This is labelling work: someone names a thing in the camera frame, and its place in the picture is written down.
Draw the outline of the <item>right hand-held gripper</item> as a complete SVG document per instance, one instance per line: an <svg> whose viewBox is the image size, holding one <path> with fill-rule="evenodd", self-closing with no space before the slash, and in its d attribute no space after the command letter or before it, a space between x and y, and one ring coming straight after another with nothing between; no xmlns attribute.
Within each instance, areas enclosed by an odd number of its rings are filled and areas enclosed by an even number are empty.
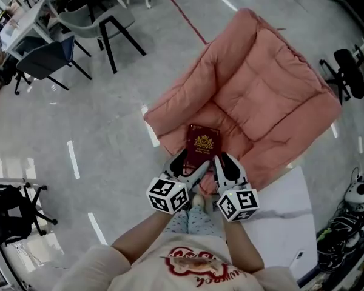
<svg viewBox="0 0 364 291"><path fill-rule="evenodd" d="M251 187L244 167L236 158L221 152L221 160L214 157L220 193L217 207L227 222L247 220L259 210L257 191Z"/></svg>

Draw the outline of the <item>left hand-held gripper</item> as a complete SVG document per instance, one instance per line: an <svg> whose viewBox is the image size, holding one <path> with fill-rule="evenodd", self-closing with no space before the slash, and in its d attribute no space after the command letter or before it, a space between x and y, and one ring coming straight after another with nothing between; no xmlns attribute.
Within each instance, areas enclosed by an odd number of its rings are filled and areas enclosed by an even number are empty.
<svg viewBox="0 0 364 291"><path fill-rule="evenodd" d="M209 169L209 160L190 174L184 173L187 149L171 156L163 166L161 175L154 177L146 196L154 210L173 215L189 201L189 191L199 185Z"/></svg>

